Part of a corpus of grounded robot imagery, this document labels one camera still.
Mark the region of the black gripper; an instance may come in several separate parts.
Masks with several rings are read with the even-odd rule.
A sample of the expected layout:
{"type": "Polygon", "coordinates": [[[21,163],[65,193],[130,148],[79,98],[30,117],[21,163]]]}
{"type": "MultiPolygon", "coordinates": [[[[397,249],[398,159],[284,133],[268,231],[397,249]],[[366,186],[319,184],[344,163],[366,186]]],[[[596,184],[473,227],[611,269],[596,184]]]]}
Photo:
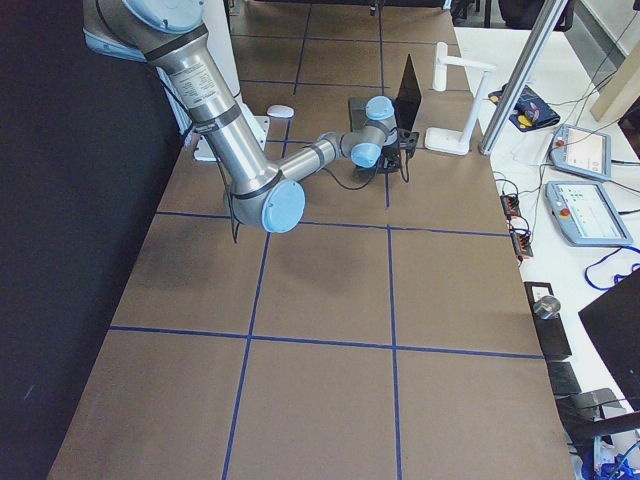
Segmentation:
{"type": "Polygon", "coordinates": [[[382,147],[378,159],[379,173],[394,173],[402,170],[406,163],[414,156],[419,143],[419,133],[396,129],[391,135],[391,142],[382,147]]]}

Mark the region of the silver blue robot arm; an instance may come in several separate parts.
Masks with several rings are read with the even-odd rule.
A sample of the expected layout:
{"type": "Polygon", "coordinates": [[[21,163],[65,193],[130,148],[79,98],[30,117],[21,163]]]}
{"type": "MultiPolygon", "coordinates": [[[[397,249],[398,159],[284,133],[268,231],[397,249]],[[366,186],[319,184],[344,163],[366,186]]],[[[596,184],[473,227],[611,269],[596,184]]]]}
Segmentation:
{"type": "Polygon", "coordinates": [[[222,2],[86,1],[83,14],[91,50],[166,72],[195,130],[231,178],[226,203],[239,223],[288,232],[305,209],[300,180],[341,157],[375,170],[391,153],[411,154],[415,148],[410,132],[397,125],[392,101],[376,96],[366,103],[362,126],[325,133],[289,157],[270,161],[209,51],[214,41],[230,40],[222,2]]]}

